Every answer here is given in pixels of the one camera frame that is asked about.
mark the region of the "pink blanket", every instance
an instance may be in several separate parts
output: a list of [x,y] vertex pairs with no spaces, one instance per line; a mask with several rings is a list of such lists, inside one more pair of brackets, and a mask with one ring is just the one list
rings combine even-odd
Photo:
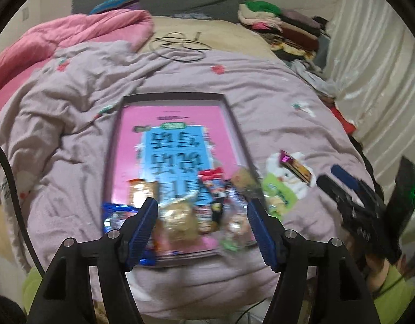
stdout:
[[100,15],[71,15],[37,25],[0,54],[0,111],[35,69],[55,50],[84,41],[126,40],[138,51],[152,36],[147,11],[116,10]]

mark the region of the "white curtain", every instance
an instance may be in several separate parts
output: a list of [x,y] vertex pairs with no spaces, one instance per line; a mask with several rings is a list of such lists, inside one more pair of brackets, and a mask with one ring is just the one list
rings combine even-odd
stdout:
[[338,109],[388,200],[401,156],[415,163],[415,39],[386,0],[343,0],[328,32]]

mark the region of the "metal bolt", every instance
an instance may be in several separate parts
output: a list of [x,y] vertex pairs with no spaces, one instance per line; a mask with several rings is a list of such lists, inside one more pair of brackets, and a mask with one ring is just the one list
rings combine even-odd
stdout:
[[342,241],[340,239],[338,239],[338,238],[333,238],[331,240],[331,242],[332,242],[332,245],[334,245],[336,247],[340,247],[342,245]]
[[119,235],[120,235],[120,233],[119,233],[119,231],[118,231],[118,230],[112,230],[112,231],[110,231],[110,232],[107,234],[107,236],[108,236],[110,239],[116,239],[116,238],[118,238],[118,237],[119,237]]
[[74,245],[74,239],[73,238],[68,238],[63,242],[63,245],[65,247],[70,247],[72,245]]
[[297,236],[296,232],[294,230],[291,230],[291,229],[286,230],[284,232],[284,235],[288,239],[294,239]]

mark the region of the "open box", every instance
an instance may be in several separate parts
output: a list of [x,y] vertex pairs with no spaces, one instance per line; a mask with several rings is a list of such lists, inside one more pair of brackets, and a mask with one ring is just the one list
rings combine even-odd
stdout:
[[[117,115],[106,168],[104,202],[131,204],[129,180],[159,182],[159,203],[199,189],[197,205],[212,202],[200,188],[198,171],[221,166],[230,179],[240,166],[253,177],[256,170],[245,140],[224,95],[212,93],[153,93],[123,98]],[[178,250],[164,233],[160,239],[157,266],[182,264],[185,260],[217,253],[214,234]],[[253,244],[252,235],[248,244]]]

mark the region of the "bed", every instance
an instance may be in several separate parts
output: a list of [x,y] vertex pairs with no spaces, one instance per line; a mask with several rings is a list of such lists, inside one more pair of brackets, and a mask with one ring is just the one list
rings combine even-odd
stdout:
[[[86,16],[82,20],[94,23]],[[94,118],[127,94],[225,94],[261,175],[270,171],[273,155],[284,149],[301,153],[315,175],[329,173],[338,163],[371,186],[341,124],[260,36],[229,21],[149,14],[121,28],[117,22],[114,26],[100,36],[82,38],[77,32],[51,42],[54,48],[42,48],[38,59],[11,64],[12,78],[0,82],[0,145],[12,164],[29,235],[43,265],[50,263],[66,237],[79,242],[101,237],[98,182],[107,178],[105,159],[115,113]],[[48,27],[57,30],[56,24]],[[200,33],[200,42],[213,50],[206,51],[203,60],[186,64],[161,55],[187,57],[188,50],[148,52],[150,41],[170,32],[188,38]],[[5,56],[20,48],[27,52],[32,45],[23,44],[26,40],[6,50]],[[0,58],[0,72],[9,67],[4,59],[8,57]],[[212,71],[217,65],[224,66],[224,74]],[[16,260],[28,269],[31,263],[12,206],[4,197],[4,180],[0,169],[0,199],[10,242]],[[336,206],[314,187],[306,189],[283,224],[312,240],[344,237]],[[141,313],[174,319],[220,317],[269,297],[277,280],[278,274],[265,266],[258,248],[250,248],[239,266],[212,256],[183,267],[135,268],[128,274]],[[95,279],[92,290],[101,301]]]

